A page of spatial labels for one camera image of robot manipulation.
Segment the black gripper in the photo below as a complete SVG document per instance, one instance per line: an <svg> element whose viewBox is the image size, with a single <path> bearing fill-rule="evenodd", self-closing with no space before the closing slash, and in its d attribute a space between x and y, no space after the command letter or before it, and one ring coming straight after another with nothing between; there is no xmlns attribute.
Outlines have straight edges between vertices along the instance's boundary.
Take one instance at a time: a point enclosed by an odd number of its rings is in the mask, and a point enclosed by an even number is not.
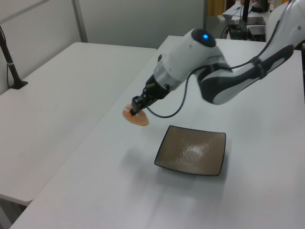
<svg viewBox="0 0 305 229"><path fill-rule="evenodd" d="M152 75L145 83L142 96L135 96L132 98L130 113L135 116L140 110L145 109L156 101L161 100L167 96L171 87L169 84L161 86Z"/></svg>

